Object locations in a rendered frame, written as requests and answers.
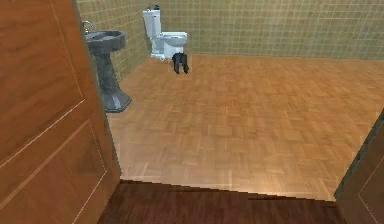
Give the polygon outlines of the silver sink faucet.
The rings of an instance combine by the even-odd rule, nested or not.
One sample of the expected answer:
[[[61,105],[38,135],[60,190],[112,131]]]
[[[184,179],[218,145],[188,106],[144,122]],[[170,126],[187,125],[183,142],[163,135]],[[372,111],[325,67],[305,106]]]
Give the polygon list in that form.
[[[88,20],[83,20],[82,27],[84,29],[84,34],[87,35],[90,32],[90,29],[94,27],[94,24]]]

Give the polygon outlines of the white toilet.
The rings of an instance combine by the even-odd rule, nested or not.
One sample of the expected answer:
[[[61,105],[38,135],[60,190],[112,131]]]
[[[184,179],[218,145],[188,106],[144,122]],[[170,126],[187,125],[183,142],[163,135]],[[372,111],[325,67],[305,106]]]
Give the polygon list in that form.
[[[183,53],[188,34],[181,31],[163,31],[159,9],[142,11],[146,34],[151,42],[151,56],[161,61],[171,59],[175,53]]]

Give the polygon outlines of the brown wooden door panel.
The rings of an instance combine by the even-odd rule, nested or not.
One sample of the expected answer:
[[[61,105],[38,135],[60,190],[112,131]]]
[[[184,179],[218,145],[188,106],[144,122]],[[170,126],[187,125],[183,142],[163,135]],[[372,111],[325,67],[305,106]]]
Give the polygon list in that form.
[[[384,224],[384,108],[334,196],[347,224]]]

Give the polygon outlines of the black toilet brush holder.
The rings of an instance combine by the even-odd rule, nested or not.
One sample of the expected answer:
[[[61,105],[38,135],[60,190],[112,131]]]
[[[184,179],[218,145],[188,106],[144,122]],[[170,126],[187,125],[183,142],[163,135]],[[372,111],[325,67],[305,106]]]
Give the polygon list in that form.
[[[184,53],[175,53],[172,56],[172,61],[174,63],[174,65],[173,65],[174,71],[176,73],[179,73],[180,66],[183,67],[183,71],[184,71],[185,74],[188,73],[189,67],[188,67],[187,55],[186,54],[184,54]]]

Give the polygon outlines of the dark grey pedestal sink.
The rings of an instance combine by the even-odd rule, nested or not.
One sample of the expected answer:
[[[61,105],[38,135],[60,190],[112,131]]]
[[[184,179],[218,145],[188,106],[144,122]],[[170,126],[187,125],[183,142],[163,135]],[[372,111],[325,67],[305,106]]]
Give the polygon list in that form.
[[[98,85],[105,112],[123,112],[132,102],[132,98],[119,86],[111,53],[126,46],[125,33],[119,30],[88,31],[85,37],[89,52],[95,57]]]

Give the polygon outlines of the brown wooden room door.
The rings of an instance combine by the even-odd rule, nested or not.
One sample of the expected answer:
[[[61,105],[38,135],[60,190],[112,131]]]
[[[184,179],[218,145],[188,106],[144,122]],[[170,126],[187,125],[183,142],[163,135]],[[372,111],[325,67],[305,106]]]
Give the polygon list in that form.
[[[118,182],[75,0],[0,0],[0,224],[97,224]]]

